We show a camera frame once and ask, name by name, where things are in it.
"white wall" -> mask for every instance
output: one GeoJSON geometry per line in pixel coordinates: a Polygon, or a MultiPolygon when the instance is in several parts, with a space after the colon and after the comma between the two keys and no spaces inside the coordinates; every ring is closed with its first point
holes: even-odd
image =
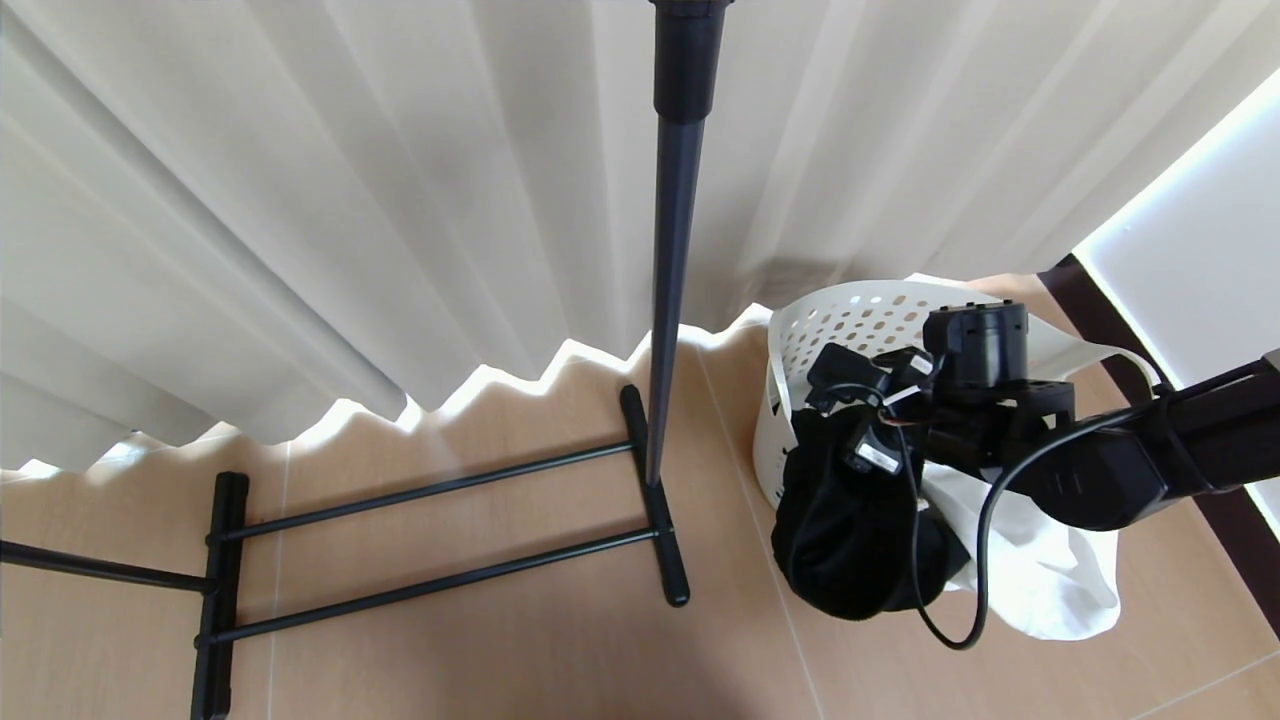
{"type": "Polygon", "coordinates": [[[1280,347],[1280,72],[1075,252],[1179,387],[1280,347]]]}

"laundry basket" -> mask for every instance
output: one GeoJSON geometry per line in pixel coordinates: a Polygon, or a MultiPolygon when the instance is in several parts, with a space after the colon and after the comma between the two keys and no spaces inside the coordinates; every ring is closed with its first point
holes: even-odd
{"type": "MultiPolygon", "coordinates": [[[[782,500],[786,454],[796,446],[791,413],[804,407],[809,395],[805,375],[823,346],[837,342],[874,356],[920,345],[920,331],[931,310],[998,301],[964,287],[865,281],[812,292],[776,311],[769,322],[769,366],[754,447],[755,477],[769,503],[776,509],[782,500]]],[[[1142,357],[1119,347],[1084,342],[1034,315],[1028,327],[1027,355],[1030,374],[1037,379],[1061,380],[1103,357],[1124,355],[1138,364],[1151,384],[1158,382],[1155,369],[1142,357]]]]}

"tiled floor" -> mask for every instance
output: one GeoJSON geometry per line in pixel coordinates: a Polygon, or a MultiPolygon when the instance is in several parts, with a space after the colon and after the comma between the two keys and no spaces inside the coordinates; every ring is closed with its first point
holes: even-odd
{"type": "MultiPolygon", "coordinates": [[[[1033,279],[986,286],[1065,322],[1033,279]]],[[[754,484],[763,328],[685,345],[667,493],[692,584],[669,609],[635,544],[236,646],[232,717],[1275,717],[1280,642],[1192,503],[1124,532],[1119,626],[1083,643],[998,620],[952,653],[911,614],[842,623],[785,591],[754,484]]],[[[329,439],[219,436],[4,486],[6,539],[200,573],[212,478],[252,477],[251,520],[621,439],[617,391],[589,361],[545,396],[490,386],[411,430],[356,415],[329,439]]],[[[1119,402],[1097,369],[1082,411],[1119,402]]],[[[250,541],[241,620],[640,527],[613,456],[250,541]]],[[[936,606],[959,633],[972,597],[936,606]]],[[[5,719],[187,712],[198,598],[5,568],[5,719]]]]}

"white curtain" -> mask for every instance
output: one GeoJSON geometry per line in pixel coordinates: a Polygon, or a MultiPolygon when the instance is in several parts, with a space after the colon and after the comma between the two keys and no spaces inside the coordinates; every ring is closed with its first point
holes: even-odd
{"type": "MultiPolygon", "coordinates": [[[[13,0],[0,464],[394,418],[649,324],[640,0],[13,0]]],[[[685,322],[1043,269],[1280,65],[1266,0],[739,0],[685,322]]]]}

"black cloth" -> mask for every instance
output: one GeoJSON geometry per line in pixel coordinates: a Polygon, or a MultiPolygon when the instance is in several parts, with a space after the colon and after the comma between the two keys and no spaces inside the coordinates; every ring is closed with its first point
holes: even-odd
{"type": "MultiPolygon", "coordinates": [[[[831,416],[809,409],[792,415],[799,445],[787,455],[772,534],[773,559],[791,589],[846,620],[915,607],[908,559],[916,507],[906,473],[856,473],[840,459],[841,446],[869,413],[874,410],[856,405],[831,416]]],[[[915,470],[919,478],[923,468],[915,470]]],[[[928,605],[969,555],[932,511],[920,514],[916,550],[928,605]]]]}

